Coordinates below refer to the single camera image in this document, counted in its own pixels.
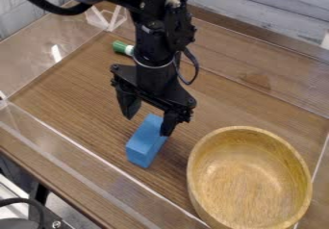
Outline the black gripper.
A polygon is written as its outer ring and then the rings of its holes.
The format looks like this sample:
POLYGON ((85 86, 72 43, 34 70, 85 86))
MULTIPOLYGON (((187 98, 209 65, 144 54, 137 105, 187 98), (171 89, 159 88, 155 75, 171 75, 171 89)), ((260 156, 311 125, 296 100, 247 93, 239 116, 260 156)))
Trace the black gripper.
POLYGON ((164 112, 160 125, 160 136, 169 137, 179 122, 188 122, 196 100, 175 79, 156 94, 144 90, 137 84, 137 67, 125 64, 112 64, 109 71, 113 74, 112 86, 116 92, 116 101, 123 116, 131 119, 141 107, 141 102, 164 112))

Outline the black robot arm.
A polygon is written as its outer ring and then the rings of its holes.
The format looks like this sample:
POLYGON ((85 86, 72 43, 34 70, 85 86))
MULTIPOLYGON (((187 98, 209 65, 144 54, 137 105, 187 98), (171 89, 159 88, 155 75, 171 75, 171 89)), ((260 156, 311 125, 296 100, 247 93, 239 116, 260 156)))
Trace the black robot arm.
POLYGON ((196 33, 187 0, 76 0, 69 8, 46 0, 26 1, 58 15, 80 14, 104 1, 127 9, 135 26, 133 63, 111 66, 116 100, 125 118, 135 116, 143 103, 157 108, 163 112, 159 135, 168 137, 196 106, 179 72, 180 58, 195 58, 187 49, 196 33))

